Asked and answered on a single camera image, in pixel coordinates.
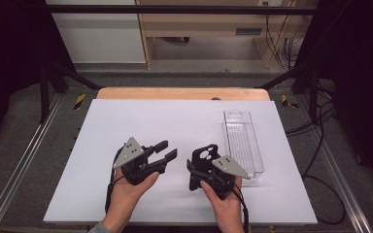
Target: person's right hand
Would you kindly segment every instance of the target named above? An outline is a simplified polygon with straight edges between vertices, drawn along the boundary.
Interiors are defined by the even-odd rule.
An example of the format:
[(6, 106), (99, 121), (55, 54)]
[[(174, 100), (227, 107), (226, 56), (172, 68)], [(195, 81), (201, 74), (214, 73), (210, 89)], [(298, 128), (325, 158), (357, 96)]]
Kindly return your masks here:
[[(236, 177), (235, 184), (238, 188), (241, 188), (242, 178)], [(241, 202), (238, 197), (231, 192), (224, 200), (220, 200), (207, 183), (201, 181), (201, 186), (214, 208), (215, 219), (220, 231), (222, 233), (244, 232), (241, 217)]]

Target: gray carpet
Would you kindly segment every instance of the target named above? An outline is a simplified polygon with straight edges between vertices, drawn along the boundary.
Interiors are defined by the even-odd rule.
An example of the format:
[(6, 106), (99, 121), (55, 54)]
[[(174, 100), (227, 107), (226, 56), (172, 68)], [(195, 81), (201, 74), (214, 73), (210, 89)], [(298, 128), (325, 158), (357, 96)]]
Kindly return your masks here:
[[(254, 87), (266, 83), (276, 75), (254, 74), (85, 74), (98, 84), (107, 86), (240, 86)], [(78, 86), (69, 81), (68, 93), (63, 98), (53, 124), (26, 173), (17, 194), (4, 215), (1, 227), (27, 227), (39, 229), (85, 230), (85, 226), (57, 226), (45, 224), (42, 219), (47, 210), (56, 185), (68, 160), (74, 137), (84, 122), (90, 100), (96, 91)], [(307, 119), (299, 108), (283, 106), (282, 94), (290, 103), (297, 99), (291, 95), (287, 85), (272, 89), (271, 99), (276, 102), (285, 129), (300, 126)], [(79, 110), (73, 110), (79, 94), (86, 98)], [(0, 192), (17, 166), (28, 141), (32, 137), (40, 117), (39, 87), (30, 86), (16, 93), (11, 99), (11, 107), (0, 128)], [(333, 117), (324, 124), (324, 137), (335, 154), (356, 199), (373, 229), (373, 171), (370, 167), (356, 164), (355, 152), (349, 143), (338, 120)], [(317, 143), (311, 132), (288, 138), (300, 173), (309, 163)], [(333, 186), (330, 176), (319, 156), (310, 173)], [(324, 185), (314, 180), (306, 180), (305, 185), (311, 197), (316, 215), (322, 219), (335, 221), (342, 209), (338, 199)], [(308, 226), (254, 226), (254, 232), (356, 232), (352, 222), (346, 217), (337, 225), (319, 223)], [(128, 226), (125, 232), (218, 232), (217, 227), (135, 227)]]

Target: gray gripper bracket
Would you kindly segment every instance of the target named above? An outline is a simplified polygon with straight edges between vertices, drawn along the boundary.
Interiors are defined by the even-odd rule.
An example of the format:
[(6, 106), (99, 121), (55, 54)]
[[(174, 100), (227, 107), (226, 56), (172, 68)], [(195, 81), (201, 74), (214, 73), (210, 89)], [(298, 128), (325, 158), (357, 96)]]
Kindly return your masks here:
[(212, 162), (214, 166), (226, 174), (242, 177), (247, 180), (254, 177), (252, 174), (247, 173), (247, 171), (245, 171), (244, 168), (242, 168), (241, 165), (239, 165), (239, 163), (231, 156), (226, 155), (214, 159)]
[(123, 145), (123, 149), (120, 152), (117, 160), (115, 160), (114, 168), (117, 169), (118, 167), (125, 165), (143, 153), (144, 150), (141, 148), (138, 142), (133, 137), (130, 137), (128, 142)]

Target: floor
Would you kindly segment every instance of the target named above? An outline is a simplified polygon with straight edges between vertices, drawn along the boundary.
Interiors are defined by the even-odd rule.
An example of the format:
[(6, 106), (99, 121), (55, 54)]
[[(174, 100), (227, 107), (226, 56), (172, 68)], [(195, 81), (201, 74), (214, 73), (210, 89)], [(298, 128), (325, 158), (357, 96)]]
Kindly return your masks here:
[[(111, 67), (81, 66), (80, 73), (101, 85), (116, 86), (260, 86), (286, 71), (277, 62), (271, 69), (264, 69), (256, 46), (251, 38), (190, 38), (185, 43), (182, 38), (161, 38), (155, 44), (153, 64), (150, 69), (138, 65), (122, 65), (119, 70)], [(57, 226), (42, 222), (47, 205), (68, 161), (71, 148), (84, 122), (90, 99), (96, 91), (81, 86), (72, 80), (67, 94), (51, 95), (58, 101), (59, 109), (53, 116), (52, 124), (44, 129), (45, 137), (36, 142), (39, 146), (32, 156), (25, 159), (25, 149), (39, 127), (40, 117), (39, 86), (32, 85), (14, 94), (11, 107), (0, 128), (0, 195), (7, 194), (9, 203), (0, 214), (0, 232), (85, 232), (86, 226)], [(308, 121), (305, 115), (305, 95), (293, 95), (290, 91), (292, 80), (288, 80), (269, 90), (286, 130)], [(322, 84), (332, 88), (331, 82)], [(74, 110), (77, 96), (86, 94), (79, 110)], [(327, 101), (321, 94), (320, 104)], [(295, 161), (300, 173), (305, 171), (311, 156), (317, 148), (317, 131), (309, 130), (300, 135), (288, 135)], [(350, 139), (343, 131), (336, 115), (324, 124), (324, 141), (319, 156), (311, 168), (310, 175), (319, 177), (325, 184), (314, 179), (306, 179), (305, 185), (316, 215), (323, 221), (335, 222), (342, 218), (343, 208), (337, 196), (331, 192), (339, 187), (339, 179), (334, 178), (333, 166), (328, 162), (332, 157), (342, 171), (353, 201), (347, 201), (347, 215), (338, 224), (324, 223), (309, 226), (254, 226), (253, 232), (373, 232), (373, 171), (370, 167), (356, 163), (355, 152)], [(26, 170), (18, 171), (20, 161), (26, 161)], [(18, 183), (11, 182), (17, 178)], [(4, 191), (5, 186), (12, 186)], [(350, 204), (356, 201), (358, 209)], [(356, 212), (363, 216), (359, 222)], [(356, 223), (364, 223), (359, 229)], [(218, 232), (217, 227), (127, 227), (125, 232)]]

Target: hand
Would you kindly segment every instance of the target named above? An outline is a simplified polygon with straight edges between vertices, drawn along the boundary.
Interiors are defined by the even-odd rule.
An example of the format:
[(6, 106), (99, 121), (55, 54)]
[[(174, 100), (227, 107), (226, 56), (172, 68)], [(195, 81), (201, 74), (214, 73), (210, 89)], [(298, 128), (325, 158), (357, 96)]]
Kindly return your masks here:
[[(235, 184), (241, 189), (242, 178), (235, 178)], [(234, 193), (220, 200), (214, 190), (205, 182), (201, 182), (205, 195), (210, 200), (214, 208), (215, 219), (222, 233), (244, 232), (241, 218), (241, 202)]]
[[(118, 168), (115, 172), (115, 181), (122, 176), (123, 173)], [(126, 178), (117, 181), (111, 195), (110, 208), (102, 220), (104, 226), (113, 233), (121, 232), (131, 219), (132, 212), (141, 196), (153, 186), (158, 177), (159, 173), (155, 172), (138, 185), (132, 185)]]

